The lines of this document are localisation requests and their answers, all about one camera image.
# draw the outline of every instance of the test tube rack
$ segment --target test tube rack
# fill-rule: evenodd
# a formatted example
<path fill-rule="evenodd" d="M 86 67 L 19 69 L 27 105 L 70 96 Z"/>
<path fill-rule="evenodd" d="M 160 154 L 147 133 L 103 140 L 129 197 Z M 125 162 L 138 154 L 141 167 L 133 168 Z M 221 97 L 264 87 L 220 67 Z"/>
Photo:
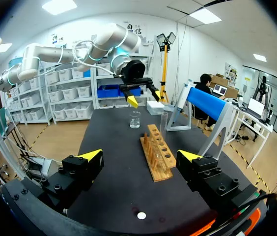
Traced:
<path fill-rule="evenodd" d="M 171 178 L 172 172 L 170 169 L 176 166 L 176 160 L 156 125 L 150 124 L 147 127 L 150 135 L 148 136 L 145 133 L 140 141 L 153 180 L 158 182 Z"/>

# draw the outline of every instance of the black tabletop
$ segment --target black tabletop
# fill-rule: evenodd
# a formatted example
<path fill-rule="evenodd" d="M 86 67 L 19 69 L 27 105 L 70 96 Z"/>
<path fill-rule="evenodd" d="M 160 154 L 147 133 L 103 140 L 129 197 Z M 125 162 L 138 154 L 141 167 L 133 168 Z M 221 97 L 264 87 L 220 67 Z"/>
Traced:
<path fill-rule="evenodd" d="M 93 186 L 82 192 L 68 211 L 78 222 L 113 232 L 160 233 L 185 227 L 201 228 L 216 213 L 198 192 L 192 192 L 176 168 L 173 177 L 154 183 L 139 138 L 148 132 L 148 124 L 160 125 L 160 116 L 151 116 L 145 107 L 140 128 L 129 127 L 129 113 L 134 108 L 96 110 L 85 132 L 79 154 L 104 151 L 105 166 Z M 191 130 L 166 133 L 166 142 L 176 157 L 177 150 L 197 153 L 207 136 L 193 126 Z M 238 178 L 240 188 L 249 181 L 240 169 L 221 153 L 219 166 L 232 178 Z M 146 214 L 139 220 L 135 212 Z"/>

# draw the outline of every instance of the yellow black tape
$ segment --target yellow black tape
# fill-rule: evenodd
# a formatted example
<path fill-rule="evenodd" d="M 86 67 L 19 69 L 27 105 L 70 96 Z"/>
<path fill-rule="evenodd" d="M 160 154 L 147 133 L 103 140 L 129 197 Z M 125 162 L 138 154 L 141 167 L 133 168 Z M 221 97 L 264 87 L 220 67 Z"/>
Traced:
<path fill-rule="evenodd" d="M 38 140 L 38 138 L 40 137 L 40 135 L 48 128 L 48 124 L 46 125 L 46 127 L 38 134 L 37 138 L 35 139 L 35 141 L 32 143 L 32 145 L 30 145 L 29 149 L 31 149 L 34 145 L 35 142 Z"/>
<path fill-rule="evenodd" d="M 247 165 L 249 165 L 249 162 L 233 147 L 233 145 L 229 144 L 231 146 L 232 149 L 235 150 L 235 152 L 246 162 Z M 269 191 L 269 193 L 271 193 L 270 188 L 268 187 L 268 185 L 265 183 L 264 179 L 260 176 L 260 174 L 255 170 L 255 168 L 253 168 L 253 166 L 250 166 L 252 168 L 252 170 L 256 173 L 257 175 L 257 182 L 255 184 L 255 186 L 262 181 L 263 184 L 265 185 L 265 187 L 267 188 L 267 190 Z"/>

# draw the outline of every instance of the floor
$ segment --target floor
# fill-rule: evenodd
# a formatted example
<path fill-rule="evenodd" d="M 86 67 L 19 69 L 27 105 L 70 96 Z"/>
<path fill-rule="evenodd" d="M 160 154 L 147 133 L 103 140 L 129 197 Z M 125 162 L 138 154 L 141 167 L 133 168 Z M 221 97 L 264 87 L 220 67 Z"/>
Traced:
<path fill-rule="evenodd" d="M 46 124 L 29 124 L 27 126 L 20 124 L 19 128 L 26 137 L 28 145 L 32 146 L 32 150 L 34 152 L 37 152 L 46 158 L 61 161 L 70 154 L 78 154 L 81 141 L 88 126 L 88 122 L 89 121 L 87 120 L 66 121 L 58 122 L 57 125 L 52 123 L 50 126 L 47 126 Z M 204 124 L 199 123 L 199 127 L 204 128 Z M 206 130 L 204 130 L 204 133 L 206 135 L 210 134 L 210 132 Z M 243 135 L 243 133 L 247 136 L 253 137 L 253 133 L 251 133 L 248 129 L 239 132 L 240 135 Z M 250 162 L 253 154 L 256 153 L 260 142 L 262 142 L 262 139 L 258 138 L 256 142 L 253 142 L 252 139 L 245 141 L 245 145 L 243 145 L 243 141 L 241 141 L 241 143 L 233 141 L 231 144 L 248 162 Z M 19 150 L 15 148 L 15 146 L 13 149 L 15 152 L 19 153 Z M 245 161 L 230 145 L 226 145 L 223 148 L 223 151 L 240 168 L 240 170 L 252 184 L 255 185 L 258 182 L 258 176 L 256 173 L 252 170 L 252 168 L 246 168 L 247 165 Z M 4 159 L 1 158 L 0 166 L 3 163 Z M 252 166 L 266 182 L 269 189 L 273 191 L 273 189 L 275 189 L 277 186 L 276 132 L 270 134 L 265 146 L 263 147 L 263 150 L 254 161 Z M 11 170 L 8 170 L 7 172 L 10 172 L 10 178 L 15 176 L 15 174 L 11 173 Z M 262 181 L 257 184 L 257 187 L 268 192 L 265 184 Z"/>

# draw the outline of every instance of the man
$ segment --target man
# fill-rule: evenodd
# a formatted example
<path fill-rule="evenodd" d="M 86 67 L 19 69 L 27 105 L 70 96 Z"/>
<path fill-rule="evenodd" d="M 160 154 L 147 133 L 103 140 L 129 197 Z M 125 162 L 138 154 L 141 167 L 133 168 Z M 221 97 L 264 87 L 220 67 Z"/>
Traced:
<path fill-rule="evenodd" d="M 195 88 L 199 89 L 203 92 L 212 94 L 211 90 L 209 89 L 209 86 L 210 86 L 211 81 L 212 81 L 211 76 L 208 75 L 208 74 L 202 74 L 200 80 L 201 80 L 201 82 L 198 83 L 195 86 Z M 203 120 L 207 119 L 207 117 L 208 117 L 208 115 L 205 112 L 203 112 L 202 110 L 200 110 L 197 107 L 195 107 L 195 114 L 196 114 L 196 117 L 202 118 Z M 207 122 L 207 126 L 205 127 L 205 129 L 208 130 L 208 131 L 212 131 L 214 126 L 215 126 L 215 123 L 216 123 L 216 121 L 213 118 L 209 117 L 208 122 Z"/>

